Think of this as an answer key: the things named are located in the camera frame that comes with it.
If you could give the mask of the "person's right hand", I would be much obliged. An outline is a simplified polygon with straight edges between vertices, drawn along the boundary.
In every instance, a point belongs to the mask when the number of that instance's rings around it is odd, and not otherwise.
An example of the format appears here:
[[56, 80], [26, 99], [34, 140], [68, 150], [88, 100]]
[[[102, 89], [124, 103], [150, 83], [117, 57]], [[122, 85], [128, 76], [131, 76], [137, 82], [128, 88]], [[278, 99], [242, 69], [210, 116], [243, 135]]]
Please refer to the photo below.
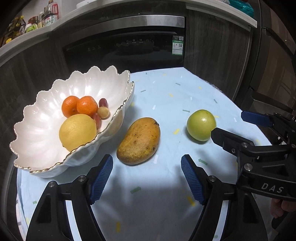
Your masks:
[[279, 199], [271, 199], [270, 212], [274, 218], [281, 217], [283, 213], [294, 212], [296, 210], [296, 203], [290, 201], [282, 201]]

